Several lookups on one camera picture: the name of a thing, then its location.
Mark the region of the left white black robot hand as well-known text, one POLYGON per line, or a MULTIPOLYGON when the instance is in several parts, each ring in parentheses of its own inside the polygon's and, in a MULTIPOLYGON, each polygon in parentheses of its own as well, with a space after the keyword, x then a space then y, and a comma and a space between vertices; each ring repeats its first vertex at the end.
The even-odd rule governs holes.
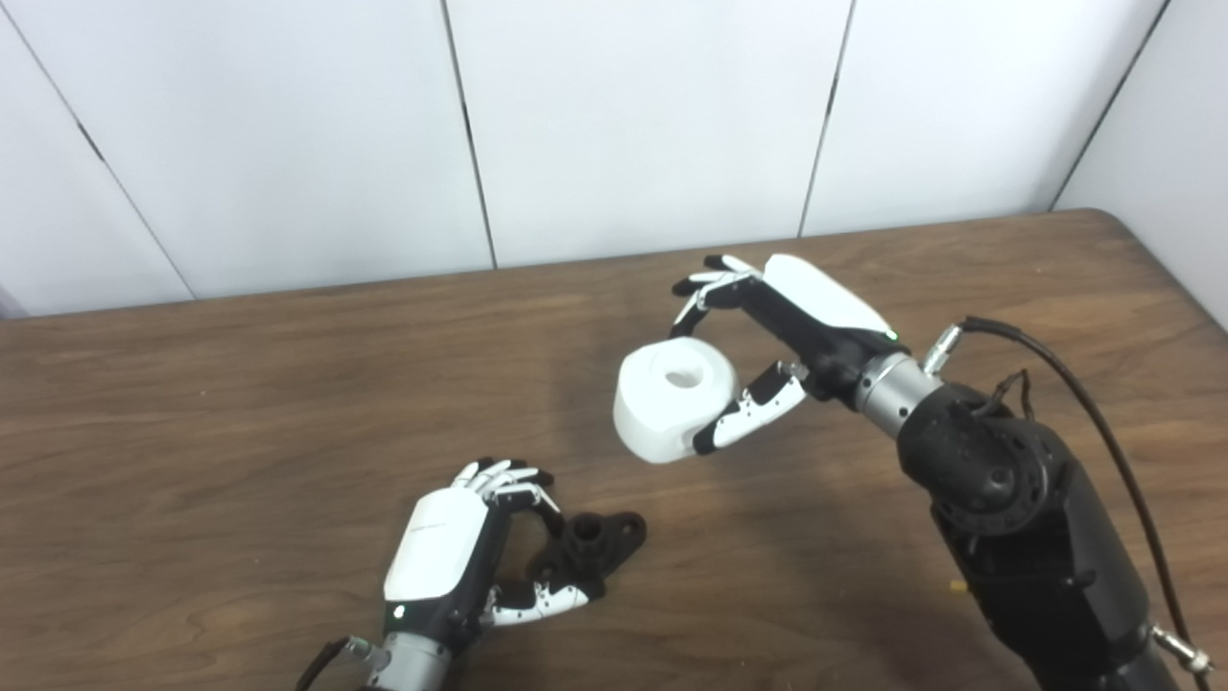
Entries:
POLYGON ((600 581, 499 579, 513 517, 530 511, 561 538, 550 473, 481 458, 418 498, 383 583, 383 633, 418 635, 460 655, 492 627, 530 623, 605 596, 600 581))

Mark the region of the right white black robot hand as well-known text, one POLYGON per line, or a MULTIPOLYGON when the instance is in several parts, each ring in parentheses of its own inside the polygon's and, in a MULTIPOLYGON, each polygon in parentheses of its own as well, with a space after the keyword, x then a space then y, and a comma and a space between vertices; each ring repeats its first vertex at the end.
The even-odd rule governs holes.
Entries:
POLYGON ((711 311, 743 311, 795 360, 768 366, 693 434, 699 457, 768 427, 808 398, 836 399, 855 410, 871 366, 907 351, 868 302, 802 258, 772 254, 759 270, 732 254, 710 254, 702 266, 672 286, 686 301, 670 326, 672 340, 693 338, 711 311))

